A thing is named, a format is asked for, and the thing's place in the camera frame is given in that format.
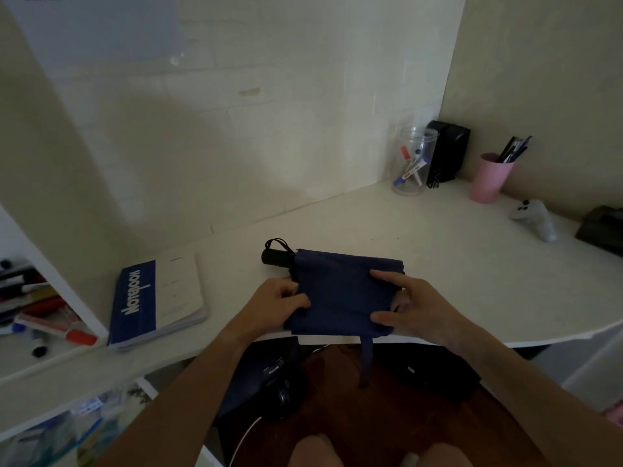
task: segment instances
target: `brown floor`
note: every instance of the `brown floor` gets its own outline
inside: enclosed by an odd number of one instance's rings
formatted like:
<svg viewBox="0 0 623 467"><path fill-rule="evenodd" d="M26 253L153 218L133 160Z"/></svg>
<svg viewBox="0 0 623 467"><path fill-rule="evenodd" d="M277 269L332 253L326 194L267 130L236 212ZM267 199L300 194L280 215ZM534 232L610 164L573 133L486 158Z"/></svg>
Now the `brown floor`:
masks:
<svg viewBox="0 0 623 467"><path fill-rule="evenodd" d="M436 442L459 447L475 467L544 465L532 441L483 388L457 405L374 364L370 386L358 389L358 357L352 346L334 345L306 360L310 392L299 412L257 423L234 467L286 466L297 441L317 433L331 439L345 467L398 466L405 453L422 454ZM257 417L238 413L235 426L219 428L230 452Z"/></svg>

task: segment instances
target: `desk surface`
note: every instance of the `desk surface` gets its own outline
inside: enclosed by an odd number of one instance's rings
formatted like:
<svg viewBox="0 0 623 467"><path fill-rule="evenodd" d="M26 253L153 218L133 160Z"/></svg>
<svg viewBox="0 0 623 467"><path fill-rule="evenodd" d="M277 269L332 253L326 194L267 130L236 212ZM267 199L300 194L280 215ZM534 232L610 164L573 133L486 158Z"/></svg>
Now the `desk surface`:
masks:
<svg viewBox="0 0 623 467"><path fill-rule="evenodd" d="M401 259L407 274L429 280L467 317L514 347L591 337L623 321L623 259L574 239L578 224L556 216L558 241L544 243L508 219L516 201L502 197L480 205L467 198L467 188L456 180L403 197L385 182L192 243L208 319L127 353L94 349L1 385L0 438L196 355L264 279L285 274L260 261L273 237L292 248ZM419 340L377 340L402 341Z"/></svg>

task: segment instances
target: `pen holder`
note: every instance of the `pen holder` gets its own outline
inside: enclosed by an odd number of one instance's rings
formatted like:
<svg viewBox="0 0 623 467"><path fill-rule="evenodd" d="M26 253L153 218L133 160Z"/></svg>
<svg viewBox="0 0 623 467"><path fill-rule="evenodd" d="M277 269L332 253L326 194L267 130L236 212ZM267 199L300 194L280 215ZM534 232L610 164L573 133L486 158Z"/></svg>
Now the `pen holder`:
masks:
<svg viewBox="0 0 623 467"><path fill-rule="evenodd" d="M493 203L513 168L514 162L498 164L499 154L487 152L480 156L476 178L471 183L470 200L476 203Z"/></svg>

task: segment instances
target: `game controller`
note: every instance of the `game controller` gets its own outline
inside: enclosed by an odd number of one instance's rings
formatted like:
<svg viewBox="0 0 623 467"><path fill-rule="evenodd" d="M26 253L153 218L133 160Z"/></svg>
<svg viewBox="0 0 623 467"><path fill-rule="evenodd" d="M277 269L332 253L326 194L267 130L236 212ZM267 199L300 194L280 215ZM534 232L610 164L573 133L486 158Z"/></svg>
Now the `game controller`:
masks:
<svg viewBox="0 0 623 467"><path fill-rule="evenodd" d="M554 242L557 239L549 212L541 200L524 200L508 217L528 224L545 242Z"/></svg>

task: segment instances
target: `hand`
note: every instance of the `hand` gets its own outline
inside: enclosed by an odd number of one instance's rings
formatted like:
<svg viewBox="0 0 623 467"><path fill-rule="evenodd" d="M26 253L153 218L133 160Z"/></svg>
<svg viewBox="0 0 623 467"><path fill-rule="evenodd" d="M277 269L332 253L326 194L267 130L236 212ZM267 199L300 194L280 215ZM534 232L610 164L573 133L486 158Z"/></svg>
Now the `hand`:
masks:
<svg viewBox="0 0 623 467"><path fill-rule="evenodd" d="M269 278L262 283L224 332L233 334L246 345L271 330L278 329L296 308L311 305L305 293L295 295L298 283L286 278Z"/></svg>
<svg viewBox="0 0 623 467"><path fill-rule="evenodd" d="M478 328L425 280L380 270L371 270L370 275L404 289L396 293L391 311L370 315L374 322L405 330L425 341L444 345L452 352L456 352L467 333Z"/></svg>

